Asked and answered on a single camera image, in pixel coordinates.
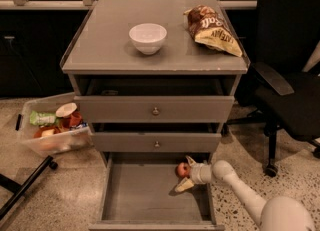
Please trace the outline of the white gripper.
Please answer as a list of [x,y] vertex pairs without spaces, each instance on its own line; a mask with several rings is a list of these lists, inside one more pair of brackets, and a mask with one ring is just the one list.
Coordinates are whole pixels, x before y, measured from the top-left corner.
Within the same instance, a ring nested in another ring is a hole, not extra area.
[[195,184],[209,184],[212,181],[212,170],[210,164],[197,163],[192,157],[186,155],[190,168],[190,178],[183,178],[175,187],[177,193],[192,188]]

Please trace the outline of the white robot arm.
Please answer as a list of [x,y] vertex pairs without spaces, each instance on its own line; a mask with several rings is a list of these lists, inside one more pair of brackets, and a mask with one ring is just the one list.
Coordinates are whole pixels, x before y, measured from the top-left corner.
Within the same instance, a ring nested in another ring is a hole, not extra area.
[[[311,142],[319,137],[319,77],[313,73],[318,65],[318,46],[295,46],[284,51],[270,46],[256,53],[252,68],[261,84],[252,92],[252,98],[270,130],[266,168],[270,176],[276,173],[273,160],[279,127],[296,140]],[[264,200],[226,161],[204,164],[188,158],[177,166],[177,174],[182,178],[175,188],[177,192],[208,184],[213,178],[227,183],[260,231],[315,231],[311,215],[301,203],[286,196]]]

